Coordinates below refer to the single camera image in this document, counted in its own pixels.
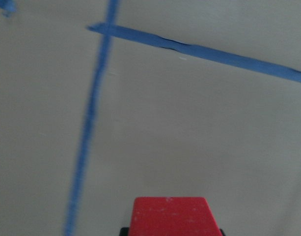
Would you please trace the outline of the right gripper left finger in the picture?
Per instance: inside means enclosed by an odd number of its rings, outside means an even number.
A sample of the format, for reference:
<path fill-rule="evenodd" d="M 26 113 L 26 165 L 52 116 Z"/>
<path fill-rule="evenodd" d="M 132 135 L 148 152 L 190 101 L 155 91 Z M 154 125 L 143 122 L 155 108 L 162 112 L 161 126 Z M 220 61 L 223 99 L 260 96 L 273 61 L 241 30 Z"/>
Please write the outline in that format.
<path fill-rule="evenodd" d="M 120 229 L 119 236 L 128 236 L 129 235 L 129 227 L 123 227 Z"/>

